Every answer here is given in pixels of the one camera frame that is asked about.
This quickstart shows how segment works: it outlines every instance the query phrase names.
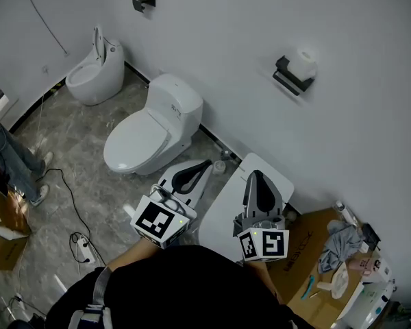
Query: white toilet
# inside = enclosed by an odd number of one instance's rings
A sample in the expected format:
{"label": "white toilet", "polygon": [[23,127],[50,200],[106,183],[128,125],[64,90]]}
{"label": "white toilet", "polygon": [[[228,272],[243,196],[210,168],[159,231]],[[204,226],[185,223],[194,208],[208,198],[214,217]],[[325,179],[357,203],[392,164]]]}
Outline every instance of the white toilet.
{"label": "white toilet", "polygon": [[97,105],[122,89],[125,58],[117,40],[106,40],[100,25],[93,33],[93,48],[66,77],[70,93],[84,105]]}
{"label": "white toilet", "polygon": [[203,100],[187,83],[164,74],[149,85],[145,107],[109,135],[103,158],[118,173],[148,175],[167,165],[192,143]]}

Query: white wall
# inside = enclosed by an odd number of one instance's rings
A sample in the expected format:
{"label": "white wall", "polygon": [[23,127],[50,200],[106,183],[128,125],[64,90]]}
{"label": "white wall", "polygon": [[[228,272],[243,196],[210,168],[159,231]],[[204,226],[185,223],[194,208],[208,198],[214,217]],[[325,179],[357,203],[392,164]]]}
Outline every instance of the white wall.
{"label": "white wall", "polygon": [[[301,211],[341,198],[381,236],[411,301],[411,0],[105,0],[111,36],[147,77],[172,71],[201,93],[203,123],[242,157],[292,180]],[[309,46],[319,74],[304,96],[271,78]]]}
{"label": "white wall", "polygon": [[[70,55],[65,58],[29,0],[0,0],[0,87],[18,102],[2,119],[11,127],[91,50],[101,0],[34,0]],[[47,65],[49,74],[41,68]]]}

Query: marble floor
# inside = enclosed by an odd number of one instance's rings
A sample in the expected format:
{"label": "marble floor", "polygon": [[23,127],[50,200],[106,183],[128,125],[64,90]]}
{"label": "marble floor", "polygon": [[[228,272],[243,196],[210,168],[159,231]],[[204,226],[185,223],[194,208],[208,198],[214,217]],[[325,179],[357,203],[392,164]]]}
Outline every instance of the marble floor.
{"label": "marble floor", "polygon": [[[145,85],[127,69],[122,91],[93,107],[81,105],[64,86],[44,102],[42,112],[39,107],[15,133],[40,157],[48,151],[54,152],[51,167],[63,170],[77,209],[90,227],[92,241],[106,262],[139,239],[129,225],[130,218],[123,211],[123,204],[137,207],[141,196],[149,192],[167,168],[146,177],[120,175],[110,171],[103,161],[103,146],[108,134],[120,121],[145,105]],[[219,156],[214,142],[198,131],[192,138],[192,146],[172,163],[189,159],[218,160]],[[184,237],[184,243],[195,242],[199,221],[235,169],[236,164],[227,161],[224,175],[211,176],[196,209],[199,220]],[[79,280],[78,266],[69,248],[69,235],[73,232],[86,234],[86,229],[75,214],[60,172],[48,172],[40,183],[48,184],[50,193],[38,207],[28,206],[28,221],[33,233],[21,264],[18,262],[13,271],[0,271],[0,306],[4,307],[1,298],[8,302],[19,292],[25,301],[46,313],[64,293],[64,287],[69,288]],[[93,265],[80,265],[79,270],[84,275],[93,268]],[[32,315],[30,309],[23,311],[17,303],[12,306],[12,313],[21,319]],[[7,311],[4,317],[12,318]]]}

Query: leg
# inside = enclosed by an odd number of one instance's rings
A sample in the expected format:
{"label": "leg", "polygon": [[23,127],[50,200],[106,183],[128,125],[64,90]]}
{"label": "leg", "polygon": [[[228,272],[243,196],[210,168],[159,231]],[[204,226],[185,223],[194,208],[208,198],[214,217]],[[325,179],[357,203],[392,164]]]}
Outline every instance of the leg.
{"label": "leg", "polygon": [[5,136],[8,145],[10,145],[14,152],[19,156],[24,165],[34,172],[37,177],[40,177],[46,167],[44,160],[37,159],[26,146],[20,144],[1,124],[0,133]]}
{"label": "leg", "polygon": [[28,199],[36,200],[39,198],[39,192],[36,188],[35,182],[32,179],[31,172],[26,167],[21,157],[10,145],[5,133],[6,130],[3,131],[0,129],[0,167],[10,176],[10,184],[15,185],[22,192],[24,192]]}

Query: toilet paper holder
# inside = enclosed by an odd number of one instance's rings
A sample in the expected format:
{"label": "toilet paper holder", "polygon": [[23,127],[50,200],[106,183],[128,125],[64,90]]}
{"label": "toilet paper holder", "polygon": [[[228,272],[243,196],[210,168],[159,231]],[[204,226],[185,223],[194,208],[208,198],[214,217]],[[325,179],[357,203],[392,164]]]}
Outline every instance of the toilet paper holder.
{"label": "toilet paper holder", "polygon": [[142,13],[144,13],[143,10],[145,9],[145,7],[143,6],[144,3],[155,7],[155,0],[132,0],[134,9]]}
{"label": "toilet paper holder", "polygon": [[289,60],[286,58],[286,56],[282,56],[279,60],[277,60],[277,62],[275,63],[277,70],[274,72],[273,78],[286,89],[288,89],[292,94],[299,96],[300,91],[304,93],[315,79],[309,78],[302,82],[290,71],[288,71],[288,64]]}

